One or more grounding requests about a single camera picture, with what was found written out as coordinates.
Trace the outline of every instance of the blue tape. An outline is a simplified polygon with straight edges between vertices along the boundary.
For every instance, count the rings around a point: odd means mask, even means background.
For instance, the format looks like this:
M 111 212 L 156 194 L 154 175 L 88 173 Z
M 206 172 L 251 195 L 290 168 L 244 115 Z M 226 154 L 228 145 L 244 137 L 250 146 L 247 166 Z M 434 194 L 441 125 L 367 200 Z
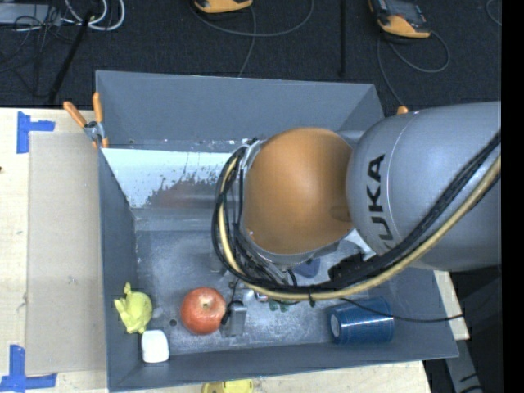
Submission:
M 56 385 L 56 374 L 41 377 L 25 376 L 25 349 L 9 346 L 9 374 L 0 379 L 0 391 L 25 393 L 26 389 L 47 389 Z
M 40 120 L 31 122 L 31 116 L 18 111 L 18 133 L 16 135 L 16 153 L 29 152 L 29 132 L 30 131 L 53 131 L 55 123 L 53 121 Z

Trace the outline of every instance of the blue cup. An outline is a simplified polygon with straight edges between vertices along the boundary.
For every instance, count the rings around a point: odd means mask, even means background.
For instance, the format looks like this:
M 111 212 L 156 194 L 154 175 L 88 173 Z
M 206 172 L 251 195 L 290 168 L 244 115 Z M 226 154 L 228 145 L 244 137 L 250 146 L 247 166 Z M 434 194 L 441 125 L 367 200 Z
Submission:
M 333 342 L 339 345 L 389 342 L 395 332 L 391 307 L 383 297 L 356 300 L 327 309 Z

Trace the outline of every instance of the beige surface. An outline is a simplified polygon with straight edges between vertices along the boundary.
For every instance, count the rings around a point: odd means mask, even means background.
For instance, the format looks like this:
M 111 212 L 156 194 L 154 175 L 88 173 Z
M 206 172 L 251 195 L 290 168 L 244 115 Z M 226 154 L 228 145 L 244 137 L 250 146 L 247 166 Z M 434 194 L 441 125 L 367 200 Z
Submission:
M 97 151 L 81 133 L 30 145 L 25 372 L 103 370 Z
M 25 293 L 27 292 L 28 216 L 30 210 L 28 208 L 29 155 L 16 154 L 17 111 L 17 109 L 0 109 L 0 167 L 2 167 L 0 170 L 0 251 L 2 252 L 2 255 L 0 255 L 0 291 L 2 292 L 2 297 L 0 297 L 0 324 L 2 325 L 0 345 L 4 350 L 4 353 L 0 352 L 0 374 L 7 373 L 8 346 L 13 343 L 26 346 L 25 321 L 27 316 L 25 309 L 27 304 Z M 82 130 L 64 111 L 30 109 L 23 111 L 31 115 L 33 121 L 39 119 L 56 121 L 55 131 L 46 133 L 47 136 L 50 136 L 50 142 L 53 138 L 60 138 L 69 133 L 84 136 Z M 83 111 L 83 114 L 88 120 L 93 118 L 91 111 Z M 70 249 L 77 251 L 77 246 L 72 245 Z M 446 302 L 446 310 L 449 314 L 456 314 L 458 303 L 452 286 L 449 287 L 449 279 L 446 280 L 445 274 L 439 279 L 439 286 L 443 284 L 447 286 L 448 290 L 446 296 L 443 297 Z M 43 337 L 46 336 L 47 332 L 48 327 L 42 326 Z M 91 352 L 79 350 L 76 353 L 90 354 Z M 58 375 L 57 386 L 46 391 L 104 391 L 105 384 L 106 374 L 103 370 L 77 372 L 63 372 L 62 370 Z M 200 389 L 200 386 L 184 386 L 159 391 L 190 393 L 198 392 Z M 409 391 L 416 393 L 419 391 L 429 392 L 430 389 L 422 363 L 412 362 L 255 380 L 255 392 L 262 391 L 268 393 L 280 391 L 291 393 L 294 391 L 365 391 L 367 393 L 374 391 Z

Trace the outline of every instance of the yellow toy figure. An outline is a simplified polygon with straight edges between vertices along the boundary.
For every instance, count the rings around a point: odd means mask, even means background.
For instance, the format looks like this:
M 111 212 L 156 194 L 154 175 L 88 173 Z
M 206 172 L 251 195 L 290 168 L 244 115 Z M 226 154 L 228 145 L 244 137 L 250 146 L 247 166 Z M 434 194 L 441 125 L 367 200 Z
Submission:
M 128 333 L 144 333 L 146 325 L 151 320 L 153 306 L 147 294 L 131 291 L 131 284 L 125 283 L 125 298 L 115 300 L 115 307 Z

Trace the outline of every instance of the red apple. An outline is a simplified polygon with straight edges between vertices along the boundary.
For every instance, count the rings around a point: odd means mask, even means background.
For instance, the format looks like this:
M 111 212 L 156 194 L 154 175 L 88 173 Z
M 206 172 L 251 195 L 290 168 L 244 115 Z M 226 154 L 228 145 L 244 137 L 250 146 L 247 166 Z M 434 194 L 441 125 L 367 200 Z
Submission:
M 190 291 L 180 306 L 183 325 L 195 335 L 217 331 L 225 312 L 226 300 L 211 287 L 198 287 Z

